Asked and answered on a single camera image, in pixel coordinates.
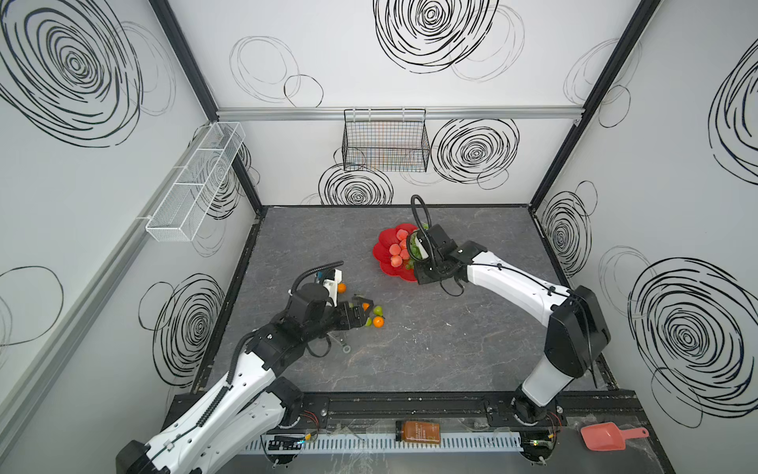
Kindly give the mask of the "green grape bunch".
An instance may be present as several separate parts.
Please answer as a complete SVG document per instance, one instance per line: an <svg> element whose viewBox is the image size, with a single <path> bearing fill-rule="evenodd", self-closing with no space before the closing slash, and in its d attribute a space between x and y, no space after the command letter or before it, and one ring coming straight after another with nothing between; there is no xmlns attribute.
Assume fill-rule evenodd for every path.
<svg viewBox="0 0 758 474"><path fill-rule="evenodd" d="M410 234L407 238L407 250L412 260L423 261L426 257L422 254L416 232Z"/></svg>

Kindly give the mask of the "red flower-shaped bowl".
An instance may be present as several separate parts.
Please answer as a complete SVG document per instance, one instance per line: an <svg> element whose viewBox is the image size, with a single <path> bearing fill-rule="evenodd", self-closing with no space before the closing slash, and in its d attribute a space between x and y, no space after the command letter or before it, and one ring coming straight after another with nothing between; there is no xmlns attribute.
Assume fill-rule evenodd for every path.
<svg viewBox="0 0 758 474"><path fill-rule="evenodd" d="M402 223L396 227L383 230L374 245L372 254L379 262L381 271L391 277L401 278L406 282L417 282L415 260L417 249L410 243L411 235L418 229L416 225Z"/></svg>

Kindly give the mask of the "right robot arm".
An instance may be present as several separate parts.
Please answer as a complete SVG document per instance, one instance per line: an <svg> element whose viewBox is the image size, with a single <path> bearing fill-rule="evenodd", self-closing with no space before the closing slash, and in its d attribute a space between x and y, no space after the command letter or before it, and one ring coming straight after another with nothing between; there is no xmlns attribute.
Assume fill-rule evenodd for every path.
<svg viewBox="0 0 758 474"><path fill-rule="evenodd" d="M456 284L485 288L546 329L543 355L510 403L519 423L535 426L545 419L557 395L593 369L611 342L597 296L589 288L541 280L473 241L458 245L438 224L415 231L409 240L419 284L451 278Z"/></svg>

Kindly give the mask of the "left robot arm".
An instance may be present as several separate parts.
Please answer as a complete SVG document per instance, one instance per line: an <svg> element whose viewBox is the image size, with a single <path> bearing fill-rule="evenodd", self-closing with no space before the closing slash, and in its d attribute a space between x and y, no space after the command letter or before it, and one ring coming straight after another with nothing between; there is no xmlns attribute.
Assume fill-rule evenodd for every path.
<svg viewBox="0 0 758 474"><path fill-rule="evenodd" d="M270 323L238 342L229 371L178 420L116 456L118 473L216 473L255 438L297 424L303 393L282 373L311 341L361 328L370 299L332 303L329 296L293 295Z"/></svg>

